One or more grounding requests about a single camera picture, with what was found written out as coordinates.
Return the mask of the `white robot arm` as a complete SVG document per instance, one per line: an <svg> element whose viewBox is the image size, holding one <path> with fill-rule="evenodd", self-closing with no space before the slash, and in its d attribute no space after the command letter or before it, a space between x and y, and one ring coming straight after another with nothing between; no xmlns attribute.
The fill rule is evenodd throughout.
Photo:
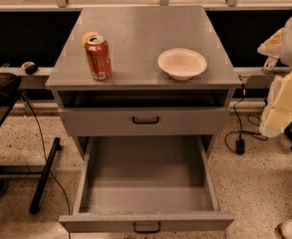
<svg viewBox="0 0 292 239"><path fill-rule="evenodd" d="M292 16L285 26L262 43L257 52L268 59L263 66L267 72L277 60L288 66L291 72L285 77L276 76L267 97L259 131L266 137L276 137L292 121Z"/></svg>

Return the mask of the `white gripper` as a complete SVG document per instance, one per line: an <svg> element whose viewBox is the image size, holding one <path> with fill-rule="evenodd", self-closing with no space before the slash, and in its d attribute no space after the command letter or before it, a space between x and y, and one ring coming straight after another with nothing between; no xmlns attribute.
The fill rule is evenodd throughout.
<svg viewBox="0 0 292 239"><path fill-rule="evenodd" d="M257 48L257 52L279 59L282 33L283 29L276 31ZM292 72L285 77L276 76L273 91L272 110L263 112L259 126L259 132L266 137L276 137L283 133L292 121Z"/></svg>

